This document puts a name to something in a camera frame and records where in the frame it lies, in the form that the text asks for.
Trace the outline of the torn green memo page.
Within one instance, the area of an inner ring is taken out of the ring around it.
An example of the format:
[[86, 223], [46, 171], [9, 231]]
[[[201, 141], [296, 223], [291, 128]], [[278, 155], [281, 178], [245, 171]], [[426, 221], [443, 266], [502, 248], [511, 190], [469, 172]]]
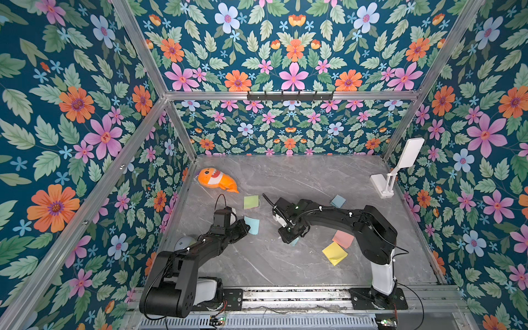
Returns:
[[243, 208], [245, 210], [250, 210], [252, 208], [257, 208], [260, 205], [259, 196], [258, 195], [250, 195], [245, 196], [243, 198]]

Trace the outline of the torn blue memo page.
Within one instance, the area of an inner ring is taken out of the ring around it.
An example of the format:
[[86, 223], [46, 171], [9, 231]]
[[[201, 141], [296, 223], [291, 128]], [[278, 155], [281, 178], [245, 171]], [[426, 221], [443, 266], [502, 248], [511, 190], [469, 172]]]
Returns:
[[244, 221], [250, 227], [249, 233], [251, 235], [258, 235], [259, 227], [260, 227], [260, 220], [254, 219], [251, 217], [244, 217]]

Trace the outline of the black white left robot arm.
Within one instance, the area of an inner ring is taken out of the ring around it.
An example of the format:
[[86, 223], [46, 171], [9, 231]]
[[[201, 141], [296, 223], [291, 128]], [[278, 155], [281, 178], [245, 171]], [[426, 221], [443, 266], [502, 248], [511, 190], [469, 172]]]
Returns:
[[149, 319], [185, 318], [203, 303], [225, 306], [223, 281], [199, 277], [199, 268], [249, 232], [250, 225], [238, 218], [231, 207], [216, 210], [213, 225], [195, 243], [157, 254], [140, 299], [140, 312]]

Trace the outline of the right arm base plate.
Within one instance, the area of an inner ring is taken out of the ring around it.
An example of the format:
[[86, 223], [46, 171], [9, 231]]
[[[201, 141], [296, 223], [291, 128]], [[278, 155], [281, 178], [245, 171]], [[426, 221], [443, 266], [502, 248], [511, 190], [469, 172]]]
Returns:
[[407, 310], [408, 303], [401, 288], [396, 287], [388, 296], [379, 293], [373, 288], [351, 288], [351, 303], [356, 310]]

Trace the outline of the small blue memo pad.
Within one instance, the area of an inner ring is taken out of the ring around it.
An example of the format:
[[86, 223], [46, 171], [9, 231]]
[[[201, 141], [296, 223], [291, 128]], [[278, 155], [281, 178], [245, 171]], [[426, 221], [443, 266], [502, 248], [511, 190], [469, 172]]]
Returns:
[[336, 195], [331, 200], [331, 205], [335, 208], [342, 208], [345, 203], [346, 203], [346, 199], [340, 195]]

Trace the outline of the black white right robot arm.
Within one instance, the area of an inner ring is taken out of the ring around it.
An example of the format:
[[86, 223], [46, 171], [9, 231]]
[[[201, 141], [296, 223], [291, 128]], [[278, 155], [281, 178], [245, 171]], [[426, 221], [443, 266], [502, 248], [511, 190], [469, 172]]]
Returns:
[[279, 235], [284, 243], [304, 237], [312, 227], [325, 227], [352, 235], [362, 255], [371, 262], [373, 296], [388, 298], [397, 287], [393, 259], [397, 248], [397, 231], [374, 206], [343, 209], [324, 206], [309, 199], [291, 203], [280, 198], [276, 202], [263, 195], [272, 206], [279, 222]]

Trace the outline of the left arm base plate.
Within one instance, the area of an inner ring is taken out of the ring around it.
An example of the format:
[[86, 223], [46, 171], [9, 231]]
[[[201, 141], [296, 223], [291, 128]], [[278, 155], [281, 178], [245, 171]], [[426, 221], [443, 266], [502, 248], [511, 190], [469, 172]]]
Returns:
[[243, 302], [243, 290], [241, 289], [220, 289], [214, 292], [214, 296], [209, 301], [194, 305], [192, 312], [220, 312], [220, 311], [241, 311]]

